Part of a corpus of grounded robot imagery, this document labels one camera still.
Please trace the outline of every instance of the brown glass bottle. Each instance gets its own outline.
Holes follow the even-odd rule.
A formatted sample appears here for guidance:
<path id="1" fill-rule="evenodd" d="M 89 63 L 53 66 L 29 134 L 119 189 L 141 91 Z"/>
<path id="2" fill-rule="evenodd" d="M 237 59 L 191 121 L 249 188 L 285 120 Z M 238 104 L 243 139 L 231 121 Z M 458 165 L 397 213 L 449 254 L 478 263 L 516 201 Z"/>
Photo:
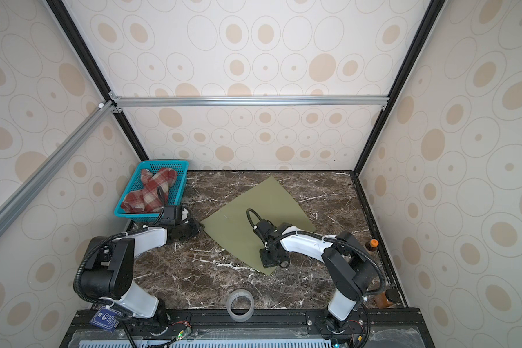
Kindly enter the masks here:
<path id="1" fill-rule="evenodd" d="M 380 309 L 390 307 L 397 302 L 400 302 L 400 294 L 397 289 L 390 288 L 375 296 L 375 303 Z"/>
<path id="2" fill-rule="evenodd" d="M 378 240 L 368 240 L 366 243 L 366 249 L 370 252 L 374 252 L 377 250 L 378 245 L 379 245 Z"/>

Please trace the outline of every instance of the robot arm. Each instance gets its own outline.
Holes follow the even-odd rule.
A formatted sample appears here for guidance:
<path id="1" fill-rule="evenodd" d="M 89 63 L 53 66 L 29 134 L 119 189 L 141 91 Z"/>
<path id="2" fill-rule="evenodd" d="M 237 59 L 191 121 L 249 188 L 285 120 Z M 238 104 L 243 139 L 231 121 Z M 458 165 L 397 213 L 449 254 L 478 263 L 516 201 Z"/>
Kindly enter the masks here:
<path id="1" fill-rule="evenodd" d="M 74 281 L 74 290 L 77 286 L 88 297 L 84 300 L 105 300 L 110 303 L 107 307 L 122 308 L 154 334 L 168 325 L 165 303 L 133 281 L 133 259 L 172 241 L 187 240 L 202 229 L 180 206 L 166 206 L 160 224 L 137 233 L 120 234 L 120 238 L 93 238 L 80 265 L 80 282 L 76 284 L 77 277 Z"/>
<path id="2" fill-rule="evenodd" d="M 250 221 L 250 211 L 259 217 L 257 213 L 249 209 L 247 215 Z M 347 324 L 348 315 L 361 304 L 375 275 L 379 275 L 380 280 L 383 281 L 382 274 L 379 274 L 380 270 L 376 267 L 375 262 L 362 252 L 362 245 L 350 233 L 320 236 L 301 231 L 291 224 L 284 223 L 276 227 L 265 219 L 260 219 L 252 227 L 254 233 L 265 244 L 265 248 L 259 251 L 264 267 L 276 265 L 287 267 L 290 252 L 307 255 L 327 266 L 336 290 L 327 307 L 329 316 L 325 319 L 325 325 L 333 332 L 341 331 Z M 349 261 L 346 261 L 343 256 L 349 256 Z"/>

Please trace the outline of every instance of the black metal base plate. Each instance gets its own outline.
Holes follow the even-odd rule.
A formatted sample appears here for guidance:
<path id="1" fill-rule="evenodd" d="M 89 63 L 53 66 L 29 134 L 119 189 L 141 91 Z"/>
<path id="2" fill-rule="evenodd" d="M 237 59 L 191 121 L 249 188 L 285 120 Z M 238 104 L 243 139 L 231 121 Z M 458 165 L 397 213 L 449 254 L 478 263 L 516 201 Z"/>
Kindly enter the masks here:
<path id="1" fill-rule="evenodd" d="M 325 318 L 325 309 L 320 310 L 255 310 L 253 316 L 246 322 L 234 321 L 228 315 L 226 310 L 166 310 L 170 315 L 170 324 L 179 321 L 188 321 L 194 331 L 208 329 L 300 329 L 306 330 L 308 337 L 311 338 L 329 338 L 330 332 L 322 325 L 322 319 Z M 244 314 L 247 310 L 234 310 L 238 315 Z M 368 309 L 371 325 L 387 326 L 387 327 L 417 327 L 424 343 L 429 348 L 434 348 L 429 331 L 425 326 L 421 312 L 418 309 Z M 72 335 L 78 330 L 98 330 L 96 326 L 89 324 L 90 319 L 96 311 L 86 310 L 78 311 L 73 319 L 60 348 L 67 348 L 71 341 Z M 349 320 L 366 321 L 363 311 L 353 312 L 348 317 Z M 166 339 L 170 340 L 185 328 L 184 324 L 174 324 L 168 327 L 168 330 L 161 336 L 152 336 L 147 332 L 147 328 L 141 325 L 128 327 L 132 336 L 140 336 L 144 339 Z M 361 327 L 352 322 L 350 327 L 339 335 L 334 335 L 333 342 L 349 341 L 352 334 L 361 333 Z"/>

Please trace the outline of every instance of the blue label sticker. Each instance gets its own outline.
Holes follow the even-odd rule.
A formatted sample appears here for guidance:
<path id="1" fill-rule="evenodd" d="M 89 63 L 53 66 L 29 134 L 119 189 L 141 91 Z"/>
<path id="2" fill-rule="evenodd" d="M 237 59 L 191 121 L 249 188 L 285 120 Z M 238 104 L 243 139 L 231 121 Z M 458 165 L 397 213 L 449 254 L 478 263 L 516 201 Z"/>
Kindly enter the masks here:
<path id="1" fill-rule="evenodd" d="M 118 320 L 115 316 L 121 314 L 122 313 L 118 311 L 103 307 L 95 313 L 95 315 L 89 323 L 98 326 L 101 329 L 113 332 L 116 326 L 118 325 Z"/>

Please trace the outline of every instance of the roll of tape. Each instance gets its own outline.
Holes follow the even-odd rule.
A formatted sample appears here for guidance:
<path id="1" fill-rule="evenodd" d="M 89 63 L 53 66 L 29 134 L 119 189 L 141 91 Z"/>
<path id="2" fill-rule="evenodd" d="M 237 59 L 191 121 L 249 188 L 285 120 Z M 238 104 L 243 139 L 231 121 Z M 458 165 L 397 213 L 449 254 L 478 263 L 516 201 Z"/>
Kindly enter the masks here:
<path id="1" fill-rule="evenodd" d="M 249 310 L 245 314 L 242 314 L 242 315 L 237 315 L 234 312 L 232 312 L 232 302 L 234 302 L 234 300 L 237 299 L 238 297 L 245 297 L 251 303 Z M 242 321 L 248 320 L 249 318 L 251 318 L 251 316 L 253 316 L 254 309 L 255 309 L 255 304 L 253 303 L 253 295 L 251 294 L 251 292 L 249 292 L 245 289 L 238 289 L 238 290 L 234 291 L 233 293 L 231 293 L 230 296 L 228 297 L 228 301 L 226 302 L 226 310 L 228 311 L 228 314 L 230 315 L 230 317 L 232 319 L 234 319 L 236 321 L 242 322 Z"/>

